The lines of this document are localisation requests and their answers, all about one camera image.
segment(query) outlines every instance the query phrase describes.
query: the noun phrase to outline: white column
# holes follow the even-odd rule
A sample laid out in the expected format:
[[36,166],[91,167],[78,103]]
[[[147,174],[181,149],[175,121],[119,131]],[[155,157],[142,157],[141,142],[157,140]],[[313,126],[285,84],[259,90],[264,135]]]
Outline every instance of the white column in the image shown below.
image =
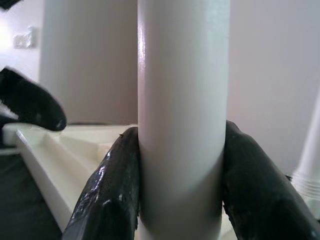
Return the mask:
[[214,240],[230,0],[138,0],[141,240]]
[[137,123],[137,0],[46,0],[42,31],[39,83],[68,122]]
[[293,174],[292,184],[314,217],[320,220],[320,89],[300,164]]

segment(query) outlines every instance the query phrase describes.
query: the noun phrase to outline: white pole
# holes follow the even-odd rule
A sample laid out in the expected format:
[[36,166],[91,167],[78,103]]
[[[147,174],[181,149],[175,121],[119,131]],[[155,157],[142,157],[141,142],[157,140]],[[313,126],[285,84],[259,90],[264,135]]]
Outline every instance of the white pole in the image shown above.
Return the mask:
[[292,185],[314,217],[320,220],[320,89],[300,164],[293,174]]
[[141,240],[214,240],[230,0],[138,0]]

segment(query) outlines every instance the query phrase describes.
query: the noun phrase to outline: black rubber finger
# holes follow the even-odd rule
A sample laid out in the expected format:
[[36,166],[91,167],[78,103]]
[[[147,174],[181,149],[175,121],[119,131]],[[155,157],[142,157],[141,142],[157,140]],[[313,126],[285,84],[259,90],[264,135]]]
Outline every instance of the black rubber finger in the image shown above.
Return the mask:
[[138,128],[113,144],[87,181],[63,240],[133,240],[138,226],[140,150]]
[[53,96],[7,67],[0,72],[0,99],[18,115],[19,122],[51,131],[61,131],[67,125],[66,115]]
[[320,225],[257,142],[226,123],[223,202],[238,239],[320,240]]

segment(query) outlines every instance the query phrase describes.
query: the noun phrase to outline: dark floor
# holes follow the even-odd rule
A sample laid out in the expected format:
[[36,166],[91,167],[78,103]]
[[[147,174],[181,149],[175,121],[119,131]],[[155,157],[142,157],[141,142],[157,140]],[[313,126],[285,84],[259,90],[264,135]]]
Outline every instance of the dark floor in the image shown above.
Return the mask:
[[59,240],[61,235],[21,156],[0,156],[0,240]]

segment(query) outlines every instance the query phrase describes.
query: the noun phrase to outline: white pipe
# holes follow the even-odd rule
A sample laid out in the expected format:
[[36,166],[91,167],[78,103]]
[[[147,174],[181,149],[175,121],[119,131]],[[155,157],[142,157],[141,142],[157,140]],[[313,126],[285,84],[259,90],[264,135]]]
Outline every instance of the white pipe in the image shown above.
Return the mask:
[[138,0],[142,240],[214,240],[230,0]]
[[299,167],[292,184],[318,220],[320,220],[320,89]]

